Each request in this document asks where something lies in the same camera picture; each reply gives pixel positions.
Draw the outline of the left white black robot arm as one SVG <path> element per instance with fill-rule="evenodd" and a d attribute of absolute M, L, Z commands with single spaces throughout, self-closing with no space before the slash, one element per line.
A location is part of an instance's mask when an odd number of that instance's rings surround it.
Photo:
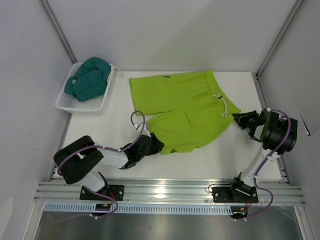
<path fill-rule="evenodd" d="M 85 135 L 59 150 L 53 160 L 58 167 L 57 174 L 68 185 L 79 184 L 90 189 L 97 200 L 103 200 L 109 188 L 102 173 L 94 170 L 97 165 L 127 170 L 144 157 L 160 153 L 164 146 L 154 133 L 142 134 L 135 143 L 128 143 L 120 150 L 98 145 Z"/>

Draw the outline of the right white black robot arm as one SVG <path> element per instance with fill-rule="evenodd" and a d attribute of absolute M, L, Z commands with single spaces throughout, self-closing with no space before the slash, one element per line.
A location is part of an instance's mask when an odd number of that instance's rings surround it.
<path fill-rule="evenodd" d="M 261 113 L 251 111 L 234 113 L 235 122 L 241 129 L 248 129 L 251 140 L 260 148 L 248 167 L 232 181 L 228 196 L 234 202 L 253 194 L 254 188 L 269 166 L 296 144 L 298 121 L 283 111 L 265 108 Z"/>

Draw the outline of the lime green shorts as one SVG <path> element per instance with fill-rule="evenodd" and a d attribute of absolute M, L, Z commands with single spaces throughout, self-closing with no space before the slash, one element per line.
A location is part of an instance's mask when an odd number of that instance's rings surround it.
<path fill-rule="evenodd" d="M 189 153 L 210 144 L 241 110 L 227 97 L 212 70 L 130 78 L 133 107 L 164 144 L 161 153 Z"/>

